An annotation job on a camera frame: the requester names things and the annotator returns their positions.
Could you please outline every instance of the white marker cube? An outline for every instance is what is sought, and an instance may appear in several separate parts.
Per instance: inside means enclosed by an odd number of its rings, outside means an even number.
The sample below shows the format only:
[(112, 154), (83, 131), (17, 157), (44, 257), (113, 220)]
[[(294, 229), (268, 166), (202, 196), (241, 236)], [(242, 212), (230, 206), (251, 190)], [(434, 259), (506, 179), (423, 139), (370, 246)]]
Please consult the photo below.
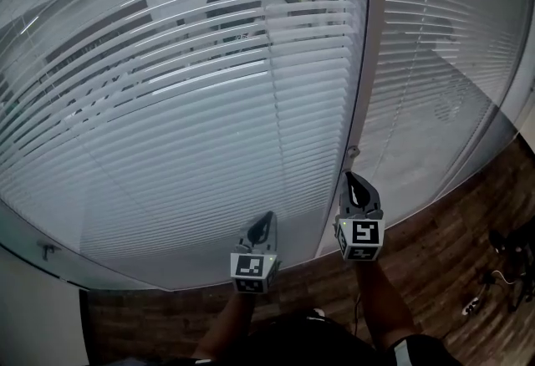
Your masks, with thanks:
[(374, 261), (385, 239), (385, 221), (339, 218), (335, 234), (344, 260)]
[(231, 253), (231, 278), (236, 292), (267, 293), (277, 270), (277, 255)]

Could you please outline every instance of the white venetian blind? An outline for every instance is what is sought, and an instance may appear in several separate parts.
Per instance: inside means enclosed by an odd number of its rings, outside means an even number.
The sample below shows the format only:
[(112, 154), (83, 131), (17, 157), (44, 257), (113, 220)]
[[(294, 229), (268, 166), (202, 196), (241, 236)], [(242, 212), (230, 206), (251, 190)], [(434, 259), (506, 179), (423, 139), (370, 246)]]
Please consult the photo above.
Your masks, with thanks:
[(275, 211), (313, 257), (353, 113), (366, 0), (2, 0), (0, 197), (171, 289), (228, 278)]
[(379, 64), (354, 170), (389, 224), (419, 210), (502, 102), (532, 0), (386, 0)]

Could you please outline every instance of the person's left arm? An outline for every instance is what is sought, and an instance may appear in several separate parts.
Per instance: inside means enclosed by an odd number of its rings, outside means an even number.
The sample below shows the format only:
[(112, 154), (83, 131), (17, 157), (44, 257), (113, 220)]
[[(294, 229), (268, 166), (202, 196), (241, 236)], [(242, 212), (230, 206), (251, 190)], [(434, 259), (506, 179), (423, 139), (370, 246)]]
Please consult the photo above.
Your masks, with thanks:
[(245, 338), (251, 324), (256, 295), (234, 293), (197, 345), (193, 358), (218, 360), (240, 338)]

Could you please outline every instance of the wooden floor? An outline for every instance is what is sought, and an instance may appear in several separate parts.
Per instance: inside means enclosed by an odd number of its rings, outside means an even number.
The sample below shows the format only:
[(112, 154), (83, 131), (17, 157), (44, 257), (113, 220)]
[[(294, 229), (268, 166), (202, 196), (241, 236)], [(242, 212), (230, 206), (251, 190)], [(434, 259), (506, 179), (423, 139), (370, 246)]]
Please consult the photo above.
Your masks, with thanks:
[[(466, 365), (525, 365), (535, 354), (535, 301), (507, 312), (505, 283), (493, 286), (481, 311), (461, 309), (482, 288), (486, 270), (502, 267), (489, 229), (506, 235), (535, 215), (535, 160), (515, 140), (486, 169), (433, 206), (386, 232), (380, 263), (424, 333), (443, 338)], [(87, 341), (96, 363), (130, 356), (188, 356), (232, 292), (228, 285), (186, 292), (90, 292)], [(354, 328), (359, 288), (339, 253), (278, 275), (258, 298), (253, 327), (281, 313), (320, 307)], [(364, 320), (358, 336), (369, 340)]]

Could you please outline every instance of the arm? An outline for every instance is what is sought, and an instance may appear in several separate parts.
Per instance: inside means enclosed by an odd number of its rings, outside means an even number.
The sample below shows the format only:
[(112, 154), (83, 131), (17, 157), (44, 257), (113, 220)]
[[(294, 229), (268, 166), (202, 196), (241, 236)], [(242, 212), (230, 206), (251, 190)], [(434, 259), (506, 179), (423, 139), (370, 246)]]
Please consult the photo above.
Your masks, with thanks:
[(197, 345), (193, 358), (219, 359), (238, 339), (246, 337), (256, 295), (234, 293)]
[(356, 262), (355, 271), (364, 319), (378, 349), (384, 351), (400, 339), (420, 333), (409, 308), (378, 262)]

